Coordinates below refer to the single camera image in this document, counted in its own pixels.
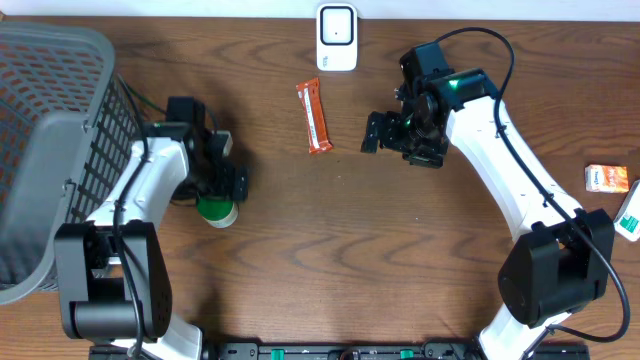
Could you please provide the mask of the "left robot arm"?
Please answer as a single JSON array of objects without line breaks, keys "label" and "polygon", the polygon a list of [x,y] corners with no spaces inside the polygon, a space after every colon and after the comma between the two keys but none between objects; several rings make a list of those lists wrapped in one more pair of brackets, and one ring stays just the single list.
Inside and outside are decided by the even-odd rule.
[{"label": "left robot arm", "polygon": [[214,359],[204,332],[172,310],[157,229],[198,154],[228,169],[232,137],[179,122],[145,130],[103,204],[54,236],[63,329],[91,342],[91,359]]}]

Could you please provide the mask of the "white green carton box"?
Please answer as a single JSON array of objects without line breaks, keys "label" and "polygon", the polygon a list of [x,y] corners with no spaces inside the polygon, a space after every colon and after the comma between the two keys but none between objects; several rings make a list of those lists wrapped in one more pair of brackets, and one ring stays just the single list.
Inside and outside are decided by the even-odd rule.
[{"label": "white green carton box", "polygon": [[640,180],[636,180],[624,199],[615,220],[616,232],[631,242],[636,242],[640,237]]}]

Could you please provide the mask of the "orange snack bar wrapper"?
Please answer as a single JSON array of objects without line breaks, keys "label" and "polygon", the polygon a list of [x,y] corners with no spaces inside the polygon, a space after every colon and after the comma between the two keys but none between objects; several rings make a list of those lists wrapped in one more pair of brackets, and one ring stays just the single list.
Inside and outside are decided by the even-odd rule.
[{"label": "orange snack bar wrapper", "polygon": [[309,153],[325,153],[333,149],[330,142],[324,112],[322,108],[319,79],[301,82],[296,86],[298,98],[301,101],[306,116],[306,126],[309,138]]}]

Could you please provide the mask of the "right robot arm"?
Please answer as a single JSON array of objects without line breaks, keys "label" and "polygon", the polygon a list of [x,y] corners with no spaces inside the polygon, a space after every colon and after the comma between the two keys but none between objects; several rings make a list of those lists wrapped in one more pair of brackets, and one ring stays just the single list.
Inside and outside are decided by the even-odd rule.
[{"label": "right robot arm", "polygon": [[609,284],[614,226],[588,212],[545,170],[480,69],[429,75],[396,92],[399,112],[369,115],[361,150],[387,148],[412,165],[439,168],[449,147],[470,162],[497,203],[513,247],[497,275],[502,305],[470,359],[531,359],[563,321]]}]

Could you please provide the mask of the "green lid white jar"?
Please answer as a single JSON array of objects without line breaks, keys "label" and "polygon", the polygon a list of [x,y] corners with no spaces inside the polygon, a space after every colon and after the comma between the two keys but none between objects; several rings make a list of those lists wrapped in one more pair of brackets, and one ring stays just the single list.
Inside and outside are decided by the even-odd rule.
[{"label": "green lid white jar", "polygon": [[237,219],[238,205],[234,201],[200,198],[196,209],[200,216],[214,228],[227,228]]}]

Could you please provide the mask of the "orange white small box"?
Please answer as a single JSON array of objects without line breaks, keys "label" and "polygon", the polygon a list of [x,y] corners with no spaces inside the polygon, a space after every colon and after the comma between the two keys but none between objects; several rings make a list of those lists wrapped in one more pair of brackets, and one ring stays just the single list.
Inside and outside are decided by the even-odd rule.
[{"label": "orange white small box", "polygon": [[585,168],[585,187],[588,192],[626,193],[629,191],[628,170],[625,166],[588,165]]}]

